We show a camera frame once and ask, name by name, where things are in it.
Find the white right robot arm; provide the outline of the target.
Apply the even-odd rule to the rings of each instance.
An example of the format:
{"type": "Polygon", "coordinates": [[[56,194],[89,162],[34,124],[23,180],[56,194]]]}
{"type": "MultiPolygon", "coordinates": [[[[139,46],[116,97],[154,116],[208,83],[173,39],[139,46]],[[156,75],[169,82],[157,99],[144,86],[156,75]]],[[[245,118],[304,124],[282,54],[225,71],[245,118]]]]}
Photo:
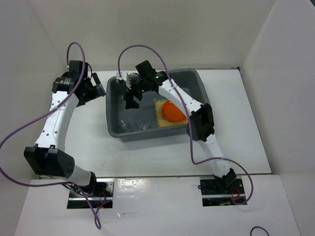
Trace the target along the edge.
{"type": "Polygon", "coordinates": [[[236,179],[236,174],[228,162],[217,142],[214,130],[213,110],[209,103],[201,103],[183,89],[170,77],[168,70],[157,72],[148,60],[136,66],[138,79],[132,80],[128,73],[117,72],[116,79],[126,83],[124,100],[125,109],[138,109],[143,94],[154,91],[172,102],[188,121],[187,134],[189,141],[197,142],[206,154],[207,161],[211,164],[215,178],[216,189],[227,193],[236,179]]]}

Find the yellow woven bamboo mat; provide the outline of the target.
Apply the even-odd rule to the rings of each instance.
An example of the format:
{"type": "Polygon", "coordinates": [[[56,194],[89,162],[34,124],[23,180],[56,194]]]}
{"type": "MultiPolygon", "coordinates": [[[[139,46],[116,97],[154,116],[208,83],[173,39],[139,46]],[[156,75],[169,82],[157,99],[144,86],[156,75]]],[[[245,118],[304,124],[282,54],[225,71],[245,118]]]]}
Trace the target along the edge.
{"type": "Polygon", "coordinates": [[[170,127],[170,126],[178,126],[178,125],[186,125],[188,123],[187,119],[182,122],[170,122],[166,120],[161,113],[161,108],[164,102],[167,100],[154,99],[155,106],[155,114],[158,127],[170,127]]]}

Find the orange plastic bowl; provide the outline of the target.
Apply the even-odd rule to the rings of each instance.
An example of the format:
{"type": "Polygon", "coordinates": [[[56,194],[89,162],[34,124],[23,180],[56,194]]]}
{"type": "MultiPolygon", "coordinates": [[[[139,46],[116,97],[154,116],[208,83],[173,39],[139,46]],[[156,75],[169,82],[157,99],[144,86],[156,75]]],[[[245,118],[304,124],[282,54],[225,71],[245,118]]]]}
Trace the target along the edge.
{"type": "Polygon", "coordinates": [[[170,122],[182,122],[186,119],[185,114],[169,100],[162,105],[161,113],[170,122]]]}

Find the grey plastic bin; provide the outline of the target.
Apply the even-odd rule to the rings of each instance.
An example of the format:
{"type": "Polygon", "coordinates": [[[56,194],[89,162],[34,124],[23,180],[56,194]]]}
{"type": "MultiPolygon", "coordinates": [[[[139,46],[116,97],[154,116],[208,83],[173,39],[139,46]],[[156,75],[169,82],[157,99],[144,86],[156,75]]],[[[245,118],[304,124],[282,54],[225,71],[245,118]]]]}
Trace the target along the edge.
{"type": "MultiPolygon", "coordinates": [[[[194,69],[170,70],[170,77],[175,83],[193,99],[201,103],[209,103],[204,84],[194,69]]],[[[175,135],[187,134],[187,125],[170,127],[158,127],[154,99],[164,100],[165,97],[154,91],[143,94],[141,101],[138,101],[138,109],[125,109],[125,84],[117,83],[116,77],[111,77],[106,86],[106,120],[109,134],[114,138],[119,138],[123,142],[133,142],[152,138],[161,138],[175,135]],[[140,118],[150,120],[150,128],[139,130],[137,121],[140,118]],[[131,132],[122,132],[120,119],[127,119],[132,127],[131,132]]]]}

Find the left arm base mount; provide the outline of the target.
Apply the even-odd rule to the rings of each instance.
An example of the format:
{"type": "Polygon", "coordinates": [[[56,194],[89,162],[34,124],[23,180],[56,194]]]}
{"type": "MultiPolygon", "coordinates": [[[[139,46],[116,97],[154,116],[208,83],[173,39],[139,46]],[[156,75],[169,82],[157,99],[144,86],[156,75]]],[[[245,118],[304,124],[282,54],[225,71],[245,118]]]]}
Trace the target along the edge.
{"type": "MultiPolygon", "coordinates": [[[[87,194],[93,209],[112,208],[114,194],[114,178],[98,178],[99,189],[87,194]]],[[[88,209],[90,208],[83,194],[73,186],[65,186],[69,190],[67,209],[88,209]]]]}

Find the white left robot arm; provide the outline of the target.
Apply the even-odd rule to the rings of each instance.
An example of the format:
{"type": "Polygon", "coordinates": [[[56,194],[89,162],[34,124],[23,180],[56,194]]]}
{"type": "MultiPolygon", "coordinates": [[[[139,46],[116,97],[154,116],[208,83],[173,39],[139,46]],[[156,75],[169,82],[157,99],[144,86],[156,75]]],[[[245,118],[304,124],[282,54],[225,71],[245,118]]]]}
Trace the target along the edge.
{"type": "Polygon", "coordinates": [[[39,138],[24,150],[24,157],[36,175],[73,182],[89,197],[104,187],[93,172],[78,167],[65,152],[65,138],[75,108],[105,95],[97,74],[87,62],[70,61],[68,71],[53,82],[51,114],[39,138]]]}

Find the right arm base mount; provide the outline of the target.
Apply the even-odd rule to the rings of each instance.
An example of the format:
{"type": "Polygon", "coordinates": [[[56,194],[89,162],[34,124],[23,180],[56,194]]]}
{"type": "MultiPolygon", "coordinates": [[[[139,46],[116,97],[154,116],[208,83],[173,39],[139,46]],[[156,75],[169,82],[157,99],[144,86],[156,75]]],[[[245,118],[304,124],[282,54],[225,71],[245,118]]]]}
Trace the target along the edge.
{"type": "Polygon", "coordinates": [[[229,187],[224,188],[219,187],[213,177],[201,177],[198,189],[204,207],[241,205],[247,199],[241,178],[236,178],[229,187]]]}

